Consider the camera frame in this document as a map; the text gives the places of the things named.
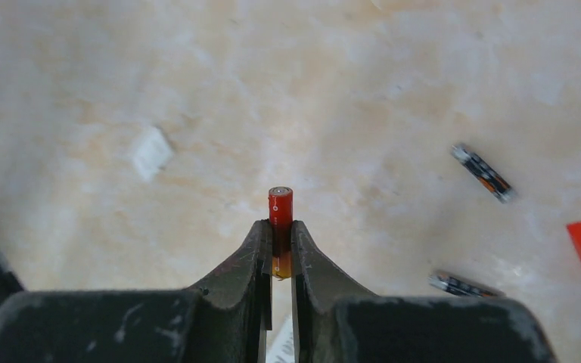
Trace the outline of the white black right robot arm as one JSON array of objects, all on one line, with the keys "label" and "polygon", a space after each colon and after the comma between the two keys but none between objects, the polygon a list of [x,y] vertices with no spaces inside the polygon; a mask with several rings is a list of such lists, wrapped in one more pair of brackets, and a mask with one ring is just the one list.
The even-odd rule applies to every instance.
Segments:
[{"label": "white black right robot arm", "polygon": [[[27,291],[0,260],[0,362],[263,362],[272,245],[255,222],[224,262],[174,290]],[[495,297],[378,296],[287,230],[296,362],[553,362],[539,322]]]}]

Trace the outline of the white battery cover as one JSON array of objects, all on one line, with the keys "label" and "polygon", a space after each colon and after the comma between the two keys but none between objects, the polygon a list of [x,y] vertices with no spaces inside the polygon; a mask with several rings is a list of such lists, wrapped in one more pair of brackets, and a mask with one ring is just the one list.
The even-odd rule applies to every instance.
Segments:
[{"label": "white battery cover", "polygon": [[145,129],[132,153],[132,165],[138,175],[150,182],[174,157],[175,151],[162,129],[152,126]]}]

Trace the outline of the red AA battery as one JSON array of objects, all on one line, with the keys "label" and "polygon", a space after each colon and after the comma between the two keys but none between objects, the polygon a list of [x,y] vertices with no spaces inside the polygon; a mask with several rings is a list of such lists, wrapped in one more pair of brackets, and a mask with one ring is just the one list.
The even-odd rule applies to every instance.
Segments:
[{"label": "red AA battery", "polygon": [[272,275],[279,280],[291,277],[291,226],[293,190],[285,186],[269,190],[269,222],[272,226]]}]

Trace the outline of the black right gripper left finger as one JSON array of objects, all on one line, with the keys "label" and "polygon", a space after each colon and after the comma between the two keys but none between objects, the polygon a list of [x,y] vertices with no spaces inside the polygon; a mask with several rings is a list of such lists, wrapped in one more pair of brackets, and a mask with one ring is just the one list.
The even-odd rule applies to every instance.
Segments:
[{"label": "black right gripper left finger", "polygon": [[23,291],[0,305],[0,362],[263,362],[272,327],[268,221],[174,290]]}]

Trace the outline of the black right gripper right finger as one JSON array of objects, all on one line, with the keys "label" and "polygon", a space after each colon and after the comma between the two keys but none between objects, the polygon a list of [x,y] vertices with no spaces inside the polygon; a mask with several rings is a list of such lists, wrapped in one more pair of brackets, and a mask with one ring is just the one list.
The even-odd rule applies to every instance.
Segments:
[{"label": "black right gripper right finger", "polygon": [[298,362],[554,362],[535,316],[507,298],[379,296],[290,233]]}]

